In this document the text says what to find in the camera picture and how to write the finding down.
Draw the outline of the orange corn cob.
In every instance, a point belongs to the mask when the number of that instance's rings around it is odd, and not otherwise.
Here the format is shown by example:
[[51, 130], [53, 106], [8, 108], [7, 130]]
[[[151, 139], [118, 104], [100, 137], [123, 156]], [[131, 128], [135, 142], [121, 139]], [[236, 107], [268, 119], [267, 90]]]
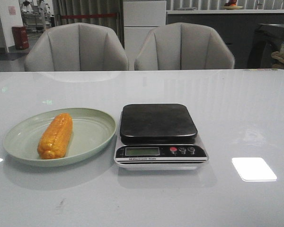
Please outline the orange corn cob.
[[57, 115], [39, 140], [37, 152], [41, 159], [57, 159], [66, 155], [73, 128], [69, 113]]

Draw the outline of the black silver kitchen scale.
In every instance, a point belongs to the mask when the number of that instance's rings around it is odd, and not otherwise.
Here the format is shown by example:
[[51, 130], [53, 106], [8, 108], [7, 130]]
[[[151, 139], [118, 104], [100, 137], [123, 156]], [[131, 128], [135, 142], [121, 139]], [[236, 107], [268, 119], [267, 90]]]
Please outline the black silver kitchen scale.
[[194, 170], [209, 156], [182, 104], [123, 107], [114, 161], [127, 170]]

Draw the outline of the light green plate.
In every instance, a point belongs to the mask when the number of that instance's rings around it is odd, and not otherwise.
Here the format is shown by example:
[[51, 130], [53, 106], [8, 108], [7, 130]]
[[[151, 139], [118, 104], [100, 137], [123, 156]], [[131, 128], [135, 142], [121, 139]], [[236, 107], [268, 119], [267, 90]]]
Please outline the light green plate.
[[[56, 116], [68, 113], [72, 131], [64, 157], [42, 159], [38, 143]], [[18, 162], [30, 166], [56, 167], [83, 161], [103, 150], [113, 138], [117, 124], [112, 116], [95, 109], [66, 108], [30, 117], [13, 127], [3, 140], [3, 147]]]

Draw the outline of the white cabinet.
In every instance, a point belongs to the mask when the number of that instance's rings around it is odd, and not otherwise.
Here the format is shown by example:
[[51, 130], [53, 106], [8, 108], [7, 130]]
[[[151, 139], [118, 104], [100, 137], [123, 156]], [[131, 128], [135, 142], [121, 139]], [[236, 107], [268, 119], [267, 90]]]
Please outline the white cabinet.
[[129, 70], [134, 70], [134, 61], [148, 32], [166, 23], [165, 0], [124, 0], [124, 49], [129, 61]]

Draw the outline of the dark grey counter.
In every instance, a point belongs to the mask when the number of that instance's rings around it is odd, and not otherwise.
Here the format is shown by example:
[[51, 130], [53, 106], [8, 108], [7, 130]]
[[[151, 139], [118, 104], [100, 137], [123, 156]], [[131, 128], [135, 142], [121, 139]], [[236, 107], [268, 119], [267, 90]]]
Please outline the dark grey counter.
[[248, 69], [254, 31], [259, 24], [284, 24], [284, 10], [168, 10], [167, 24], [190, 23], [215, 29], [235, 58], [235, 68]]

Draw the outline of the fruit bowl on counter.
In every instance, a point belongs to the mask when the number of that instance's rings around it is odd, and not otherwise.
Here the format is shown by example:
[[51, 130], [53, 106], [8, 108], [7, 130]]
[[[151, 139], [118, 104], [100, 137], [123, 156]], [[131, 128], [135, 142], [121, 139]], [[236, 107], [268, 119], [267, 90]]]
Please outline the fruit bowl on counter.
[[228, 0], [224, 5], [223, 8], [226, 10], [236, 10], [236, 9], [242, 9], [243, 6], [237, 5], [237, 0]]

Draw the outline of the red bin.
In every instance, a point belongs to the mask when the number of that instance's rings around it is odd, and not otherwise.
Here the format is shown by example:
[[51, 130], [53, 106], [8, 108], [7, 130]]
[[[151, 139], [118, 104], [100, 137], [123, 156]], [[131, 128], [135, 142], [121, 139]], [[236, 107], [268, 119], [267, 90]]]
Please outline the red bin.
[[27, 30], [25, 26], [13, 26], [12, 33], [13, 33], [15, 48], [17, 50], [23, 50], [29, 48]]

